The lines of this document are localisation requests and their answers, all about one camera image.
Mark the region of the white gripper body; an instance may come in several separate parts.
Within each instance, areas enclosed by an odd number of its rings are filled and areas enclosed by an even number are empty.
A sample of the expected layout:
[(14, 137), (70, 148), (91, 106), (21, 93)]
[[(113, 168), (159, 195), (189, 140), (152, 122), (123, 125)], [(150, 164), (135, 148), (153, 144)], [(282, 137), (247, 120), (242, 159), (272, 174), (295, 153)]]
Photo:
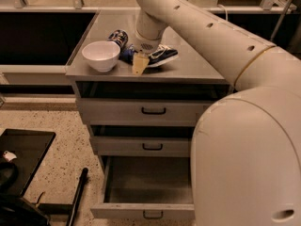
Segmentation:
[(162, 39), (162, 31), (158, 29), (135, 30), (134, 48), (138, 52), (150, 54), (154, 52)]

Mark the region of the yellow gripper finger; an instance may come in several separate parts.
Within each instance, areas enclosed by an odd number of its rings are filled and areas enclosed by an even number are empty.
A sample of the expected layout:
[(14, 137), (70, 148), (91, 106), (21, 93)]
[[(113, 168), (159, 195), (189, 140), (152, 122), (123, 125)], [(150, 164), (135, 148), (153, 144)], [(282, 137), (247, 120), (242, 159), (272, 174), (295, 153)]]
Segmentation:
[(132, 73), (134, 75), (141, 75), (149, 64), (149, 56), (147, 54), (138, 52), (134, 54)]

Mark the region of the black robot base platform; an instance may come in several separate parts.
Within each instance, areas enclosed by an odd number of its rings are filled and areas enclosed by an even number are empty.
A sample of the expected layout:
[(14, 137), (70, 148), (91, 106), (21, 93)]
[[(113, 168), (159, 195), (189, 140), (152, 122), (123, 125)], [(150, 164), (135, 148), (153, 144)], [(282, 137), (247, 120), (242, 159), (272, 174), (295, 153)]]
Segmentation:
[(49, 226), (49, 217), (24, 198), (55, 132), (5, 129), (0, 135), (1, 226)]

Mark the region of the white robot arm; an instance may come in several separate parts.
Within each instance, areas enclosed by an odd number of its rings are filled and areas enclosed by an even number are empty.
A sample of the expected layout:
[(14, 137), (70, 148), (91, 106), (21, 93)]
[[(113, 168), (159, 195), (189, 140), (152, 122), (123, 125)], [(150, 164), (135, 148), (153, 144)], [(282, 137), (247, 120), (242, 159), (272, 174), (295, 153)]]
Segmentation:
[(300, 60), (187, 0), (136, 1), (139, 50), (171, 27), (236, 90), (192, 137), (197, 226), (301, 226)]

